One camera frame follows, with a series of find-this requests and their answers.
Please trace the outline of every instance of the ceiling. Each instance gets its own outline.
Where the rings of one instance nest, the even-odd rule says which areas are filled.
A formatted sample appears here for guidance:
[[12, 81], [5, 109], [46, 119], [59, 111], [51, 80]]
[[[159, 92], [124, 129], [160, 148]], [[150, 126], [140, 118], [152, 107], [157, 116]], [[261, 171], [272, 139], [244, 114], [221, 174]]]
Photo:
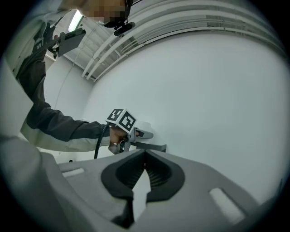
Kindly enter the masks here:
[[[248, 1], [241, 0], [142, 0], [134, 1], [129, 22], [135, 27], [120, 37], [114, 29], [84, 17], [79, 25], [87, 34], [78, 48], [64, 56], [84, 70], [82, 77], [97, 81], [130, 53], [173, 34], [219, 31], [258, 39], [284, 55], [275, 30]], [[75, 10], [59, 22], [55, 34], [68, 33]]]

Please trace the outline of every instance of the white wall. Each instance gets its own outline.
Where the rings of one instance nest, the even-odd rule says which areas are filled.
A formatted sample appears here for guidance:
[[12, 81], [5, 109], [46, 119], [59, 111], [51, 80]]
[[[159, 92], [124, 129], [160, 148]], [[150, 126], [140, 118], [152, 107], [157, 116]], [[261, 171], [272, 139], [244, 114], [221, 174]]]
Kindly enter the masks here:
[[262, 203], [290, 157], [290, 70], [257, 42], [186, 34], [146, 47], [98, 81], [84, 117], [127, 108], [152, 124], [168, 152], [226, 175]]
[[63, 56], [56, 59], [46, 72], [44, 96], [53, 109], [80, 120], [93, 82], [82, 78], [83, 70], [76, 65], [72, 68], [72, 65], [73, 63]]

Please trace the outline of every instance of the person's hand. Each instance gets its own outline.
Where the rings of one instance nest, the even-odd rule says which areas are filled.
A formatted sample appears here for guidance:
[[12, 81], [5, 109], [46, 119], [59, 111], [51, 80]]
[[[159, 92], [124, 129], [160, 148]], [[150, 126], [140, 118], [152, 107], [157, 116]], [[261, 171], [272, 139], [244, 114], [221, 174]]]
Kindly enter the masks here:
[[120, 143], [127, 136], [127, 133], [121, 128], [115, 126], [110, 127], [110, 143]]

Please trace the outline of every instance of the fluorescent light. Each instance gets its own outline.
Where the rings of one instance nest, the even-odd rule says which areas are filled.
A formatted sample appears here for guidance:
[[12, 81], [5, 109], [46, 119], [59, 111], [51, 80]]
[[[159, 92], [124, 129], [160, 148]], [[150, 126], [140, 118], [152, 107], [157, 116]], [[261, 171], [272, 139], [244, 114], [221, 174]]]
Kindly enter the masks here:
[[82, 17], [83, 17], [82, 14], [77, 10], [76, 13], [73, 16], [71, 24], [68, 27], [68, 31], [69, 32], [72, 32], [72, 31], [74, 31], [77, 28], [77, 26], [78, 26], [79, 22], [81, 21]]

